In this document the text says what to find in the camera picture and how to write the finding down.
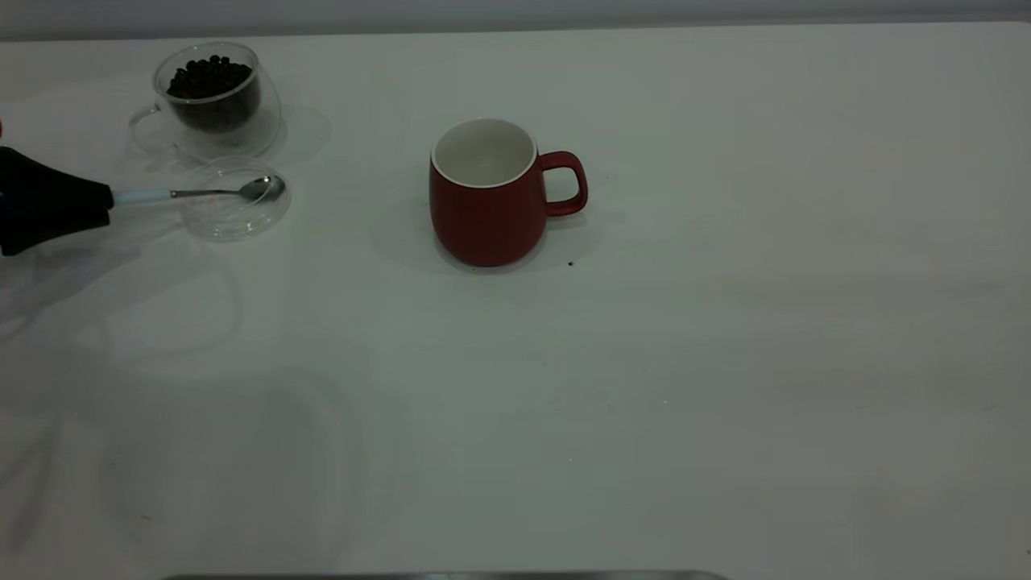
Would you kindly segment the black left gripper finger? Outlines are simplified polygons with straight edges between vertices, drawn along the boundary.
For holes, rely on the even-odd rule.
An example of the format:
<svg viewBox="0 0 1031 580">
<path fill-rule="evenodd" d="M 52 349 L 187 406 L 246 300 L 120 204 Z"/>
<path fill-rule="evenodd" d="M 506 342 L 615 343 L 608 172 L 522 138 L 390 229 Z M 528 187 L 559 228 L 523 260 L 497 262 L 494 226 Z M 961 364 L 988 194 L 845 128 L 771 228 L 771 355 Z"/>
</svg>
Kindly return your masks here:
<svg viewBox="0 0 1031 580">
<path fill-rule="evenodd" d="M 1 147 L 1 205 L 4 209 L 111 209 L 107 184 L 81 179 Z"/>
<path fill-rule="evenodd" d="M 113 203 L 88 208 L 29 209 L 3 205 L 1 209 L 2 254 L 18 255 L 40 243 L 110 224 Z"/>
</svg>

